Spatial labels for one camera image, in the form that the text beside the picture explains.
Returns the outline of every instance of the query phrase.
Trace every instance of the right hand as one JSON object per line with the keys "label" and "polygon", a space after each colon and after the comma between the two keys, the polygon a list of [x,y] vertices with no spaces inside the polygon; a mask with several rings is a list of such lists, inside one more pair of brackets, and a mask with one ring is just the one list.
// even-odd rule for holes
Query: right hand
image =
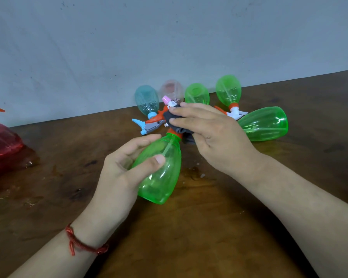
{"label": "right hand", "polygon": [[258,152],[239,124],[214,107],[202,103],[181,103],[171,107],[170,123],[194,132],[200,154],[217,170],[237,181],[253,175],[261,167],[265,155]]}

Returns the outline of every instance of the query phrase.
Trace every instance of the wooden table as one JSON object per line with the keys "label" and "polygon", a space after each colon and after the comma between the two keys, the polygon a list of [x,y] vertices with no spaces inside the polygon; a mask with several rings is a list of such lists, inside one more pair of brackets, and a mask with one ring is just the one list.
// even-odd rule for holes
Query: wooden table
{"label": "wooden table", "polygon": [[[218,102],[215,94],[211,101]],[[348,71],[243,88],[241,110],[274,105],[285,110],[289,133],[257,149],[348,203]],[[144,118],[130,107],[13,128],[39,159],[0,177],[0,277],[85,208],[104,157],[139,136],[132,117]],[[139,198],[87,277],[315,275],[263,204],[195,146],[181,149],[172,196],[164,205]]]}

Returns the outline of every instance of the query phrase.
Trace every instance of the green plastic bottle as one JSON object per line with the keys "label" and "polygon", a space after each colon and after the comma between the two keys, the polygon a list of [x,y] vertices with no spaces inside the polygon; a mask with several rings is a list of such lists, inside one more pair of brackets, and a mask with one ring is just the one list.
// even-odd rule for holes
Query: green plastic bottle
{"label": "green plastic bottle", "polygon": [[288,119],[278,106],[255,110],[238,120],[251,141],[278,139],[288,132]]}
{"label": "green plastic bottle", "polygon": [[234,75],[225,75],[220,78],[215,85],[215,90],[221,103],[227,107],[240,101],[241,84]]}
{"label": "green plastic bottle", "polygon": [[210,95],[207,88],[200,83],[191,84],[186,89],[185,99],[187,103],[210,103]]}
{"label": "green plastic bottle", "polygon": [[157,154],[164,155],[166,159],[165,164],[157,172],[140,183],[139,196],[160,205],[170,197],[177,184],[182,163],[180,140],[180,134],[170,129],[166,136],[151,143],[135,160],[132,167]]}

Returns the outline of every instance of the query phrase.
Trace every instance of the white wall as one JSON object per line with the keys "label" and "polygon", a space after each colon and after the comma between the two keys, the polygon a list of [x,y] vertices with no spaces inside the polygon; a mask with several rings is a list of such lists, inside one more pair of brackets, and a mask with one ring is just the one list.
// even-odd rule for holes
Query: white wall
{"label": "white wall", "polygon": [[243,86],[348,69],[348,0],[0,0],[0,122],[134,105],[167,79]]}

